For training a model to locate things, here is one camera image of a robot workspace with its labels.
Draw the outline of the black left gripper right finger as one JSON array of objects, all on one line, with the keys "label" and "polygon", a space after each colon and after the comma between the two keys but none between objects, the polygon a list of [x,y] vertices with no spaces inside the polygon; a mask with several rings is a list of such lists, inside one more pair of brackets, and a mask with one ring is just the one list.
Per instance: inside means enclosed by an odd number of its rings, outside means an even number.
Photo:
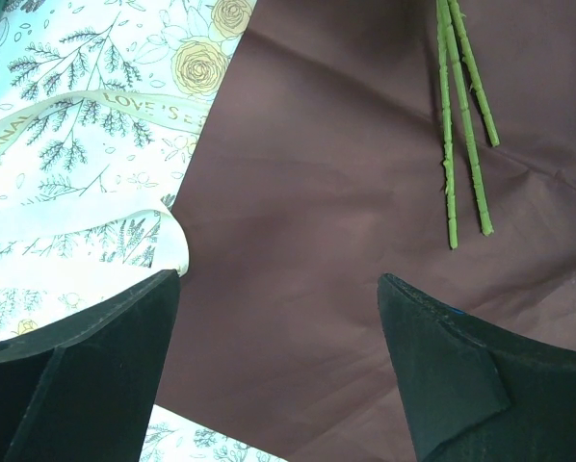
[{"label": "black left gripper right finger", "polygon": [[380,320],[420,461],[576,461],[576,351],[386,273]]}]

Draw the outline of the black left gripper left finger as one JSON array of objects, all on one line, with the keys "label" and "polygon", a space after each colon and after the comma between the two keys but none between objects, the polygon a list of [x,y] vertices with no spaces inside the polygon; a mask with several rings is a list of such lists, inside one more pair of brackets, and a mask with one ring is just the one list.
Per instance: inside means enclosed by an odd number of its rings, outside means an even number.
[{"label": "black left gripper left finger", "polygon": [[176,319],[173,270],[0,342],[0,461],[137,461]]}]

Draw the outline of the cream printed ribbon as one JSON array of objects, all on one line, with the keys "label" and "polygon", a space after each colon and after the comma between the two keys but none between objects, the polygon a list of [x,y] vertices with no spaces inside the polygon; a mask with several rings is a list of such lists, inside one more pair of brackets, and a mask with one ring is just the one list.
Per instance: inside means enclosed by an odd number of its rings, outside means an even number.
[{"label": "cream printed ribbon", "polygon": [[210,104],[78,91],[0,106],[0,266],[188,263],[170,216]]}]

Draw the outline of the pink artificial flower bunch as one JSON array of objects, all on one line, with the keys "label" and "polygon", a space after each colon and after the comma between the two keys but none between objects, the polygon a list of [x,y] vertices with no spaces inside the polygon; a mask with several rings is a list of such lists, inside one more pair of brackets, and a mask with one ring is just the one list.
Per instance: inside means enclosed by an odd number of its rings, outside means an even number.
[{"label": "pink artificial flower bunch", "polygon": [[453,116],[451,108],[450,83],[454,82],[458,98],[461,127],[470,168],[470,175],[481,231],[489,236],[494,232],[481,171],[481,163],[470,113],[468,92],[476,96],[484,128],[489,142],[493,146],[500,144],[497,128],[484,91],[482,78],[476,58],[467,35],[457,0],[437,0],[436,5],[436,39],[438,57],[438,78],[441,103],[441,129],[444,158],[442,165],[445,174],[445,197],[449,247],[458,247],[458,218],[456,204],[456,182],[454,163]]}]

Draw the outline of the dark red wrapping paper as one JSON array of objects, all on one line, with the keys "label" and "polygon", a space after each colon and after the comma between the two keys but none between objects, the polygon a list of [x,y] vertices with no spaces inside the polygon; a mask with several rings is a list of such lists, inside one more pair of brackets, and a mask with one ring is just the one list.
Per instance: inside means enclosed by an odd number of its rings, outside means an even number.
[{"label": "dark red wrapping paper", "polygon": [[191,252],[158,401],[291,461],[414,457],[380,327],[394,273],[576,350],[576,1],[464,1],[501,143],[462,146],[448,246],[431,1],[261,1],[173,211]]}]

